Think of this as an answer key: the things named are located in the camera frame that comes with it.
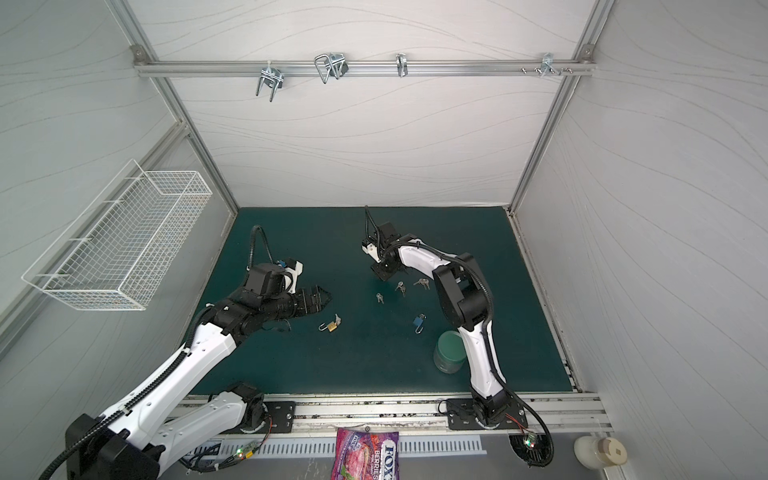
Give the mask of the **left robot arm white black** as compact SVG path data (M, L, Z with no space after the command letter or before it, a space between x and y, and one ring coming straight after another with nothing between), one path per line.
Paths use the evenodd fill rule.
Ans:
M156 479L195 447L227 430L259 427L262 394L240 383L175 420L168 417L193 387L268 322L321 312L331 301L319 286L300 289L300 262L262 263L243 283L195 318L184 343L139 386L97 417L77 418L65 450L42 473L65 467L69 479Z

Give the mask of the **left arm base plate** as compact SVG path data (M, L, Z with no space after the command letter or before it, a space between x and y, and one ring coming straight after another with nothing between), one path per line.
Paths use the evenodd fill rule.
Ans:
M293 401L257 401L250 404L236 433L290 433L293 428L296 403Z

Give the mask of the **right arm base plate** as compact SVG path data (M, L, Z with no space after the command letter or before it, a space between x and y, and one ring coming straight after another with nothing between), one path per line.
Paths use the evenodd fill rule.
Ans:
M440 415L447 418L448 428L451 431L488 430L501 431L513 430L518 433L529 428L526 412L518 404L507 408L497 422L488 425L483 424L476 416L473 400L467 398L447 398L440 400L437 405Z

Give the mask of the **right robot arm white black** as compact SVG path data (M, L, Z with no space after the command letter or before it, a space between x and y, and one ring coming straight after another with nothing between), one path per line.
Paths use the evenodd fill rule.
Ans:
M498 426L517 396L501 372L492 338L493 296L474 257L445 253L414 235L399 234L389 222L378 225L370 216L362 249L382 280L408 268L432 280L443 314L464 345L476 420L484 428Z

